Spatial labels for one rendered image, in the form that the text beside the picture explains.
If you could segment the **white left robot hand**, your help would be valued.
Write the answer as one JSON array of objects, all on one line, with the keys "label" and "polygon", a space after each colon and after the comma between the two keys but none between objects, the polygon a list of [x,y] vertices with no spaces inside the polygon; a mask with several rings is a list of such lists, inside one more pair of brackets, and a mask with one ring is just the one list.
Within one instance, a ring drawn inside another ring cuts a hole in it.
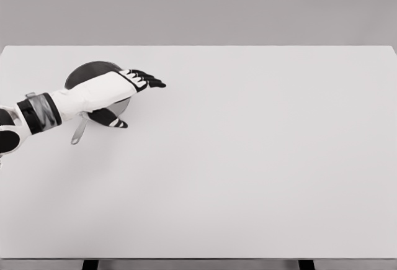
[{"label": "white left robot hand", "polygon": [[109,109],[116,102],[122,102],[149,88],[165,88],[166,84],[153,75],[141,70],[109,71],[82,84],[83,111],[93,122],[112,128],[127,128],[128,124]]}]

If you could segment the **grey metal pot with handle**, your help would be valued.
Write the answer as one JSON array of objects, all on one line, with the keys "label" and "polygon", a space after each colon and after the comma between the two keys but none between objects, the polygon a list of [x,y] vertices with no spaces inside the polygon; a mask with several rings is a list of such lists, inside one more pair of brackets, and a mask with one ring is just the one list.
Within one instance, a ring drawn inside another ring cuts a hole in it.
[{"label": "grey metal pot with handle", "polygon": [[[119,65],[108,61],[88,62],[76,68],[68,76],[65,82],[65,88],[72,89],[78,84],[106,74],[110,71],[121,70],[122,69]],[[120,119],[120,115],[127,109],[130,99],[131,98],[122,99],[121,101],[114,102],[103,109],[95,110],[93,112],[81,112],[79,114],[81,121],[71,139],[71,144],[75,145],[80,141],[89,121],[96,122],[97,124],[106,127],[127,128],[127,123]]]}]

